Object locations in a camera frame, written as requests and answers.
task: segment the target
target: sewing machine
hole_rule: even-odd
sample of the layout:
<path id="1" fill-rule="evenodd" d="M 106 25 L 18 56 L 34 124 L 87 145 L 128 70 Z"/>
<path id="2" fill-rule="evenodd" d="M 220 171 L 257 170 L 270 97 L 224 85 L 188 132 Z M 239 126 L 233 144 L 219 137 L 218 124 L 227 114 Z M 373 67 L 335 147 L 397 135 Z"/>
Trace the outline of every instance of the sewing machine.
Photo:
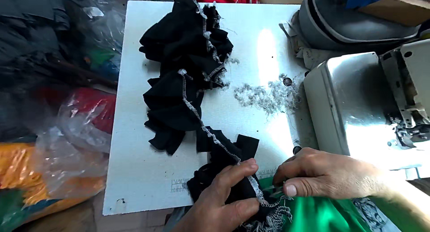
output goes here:
<path id="1" fill-rule="evenodd" d="M 423 40 L 313 69 L 304 86 L 319 148 L 406 169 L 399 174 L 407 179 L 430 177 L 429 51 L 430 40 Z"/>

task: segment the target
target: clear plastic bag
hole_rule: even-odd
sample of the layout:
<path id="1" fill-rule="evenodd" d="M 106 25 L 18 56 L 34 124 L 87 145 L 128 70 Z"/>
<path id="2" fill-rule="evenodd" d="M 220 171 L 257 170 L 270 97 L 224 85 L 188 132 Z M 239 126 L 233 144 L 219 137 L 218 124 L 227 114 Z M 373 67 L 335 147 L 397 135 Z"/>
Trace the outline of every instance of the clear plastic bag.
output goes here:
<path id="1" fill-rule="evenodd" d="M 51 198 L 78 198 L 105 187 L 116 96 L 79 88 L 37 133 L 35 170 Z"/>
<path id="2" fill-rule="evenodd" d="M 126 8 L 115 0 L 68 3 L 67 14 L 85 37 L 83 53 L 91 70 L 118 81 Z"/>

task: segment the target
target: wrist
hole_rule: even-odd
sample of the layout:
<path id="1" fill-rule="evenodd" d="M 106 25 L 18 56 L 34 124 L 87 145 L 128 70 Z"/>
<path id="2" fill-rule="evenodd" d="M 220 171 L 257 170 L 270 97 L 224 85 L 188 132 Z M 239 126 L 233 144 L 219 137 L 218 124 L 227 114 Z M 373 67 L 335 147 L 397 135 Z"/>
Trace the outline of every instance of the wrist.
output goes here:
<path id="1" fill-rule="evenodd" d="M 373 196 L 391 200 L 399 192 L 404 190 L 408 183 L 405 180 L 393 176 L 390 172 L 383 172 L 377 178 L 377 186 Z"/>

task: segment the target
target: gray fabric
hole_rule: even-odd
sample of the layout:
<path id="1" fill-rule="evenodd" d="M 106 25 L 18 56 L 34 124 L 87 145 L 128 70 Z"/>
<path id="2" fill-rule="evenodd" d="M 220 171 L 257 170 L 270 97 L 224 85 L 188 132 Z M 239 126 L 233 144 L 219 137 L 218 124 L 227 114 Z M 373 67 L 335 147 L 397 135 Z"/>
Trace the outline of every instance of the gray fabric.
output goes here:
<path id="1" fill-rule="evenodd" d="M 352 202 L 373 232 L 401 232 L 369 198 L 354 198 Z"/>

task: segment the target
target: black speck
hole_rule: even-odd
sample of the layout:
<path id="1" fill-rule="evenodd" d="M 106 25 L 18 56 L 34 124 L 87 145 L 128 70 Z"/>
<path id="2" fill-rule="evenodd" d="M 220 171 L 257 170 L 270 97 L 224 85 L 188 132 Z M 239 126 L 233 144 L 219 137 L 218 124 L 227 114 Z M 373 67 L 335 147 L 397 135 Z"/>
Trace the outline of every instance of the black speck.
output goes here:
<path id="1" fill-rule="evenodd" d="M 284 78 L 283 83 L 285 86 L 291 86 L 293 81 L 290 78 Z"/>
<path id="2" fill-rule="evenodd" d="M 410 57 L 410 56 L 412 56 L 412 52 L 411 51 L 408 51 L 408 52 L 406 52 L 405 53 L 405 55 L 404 55 L 405 57 Z"/>

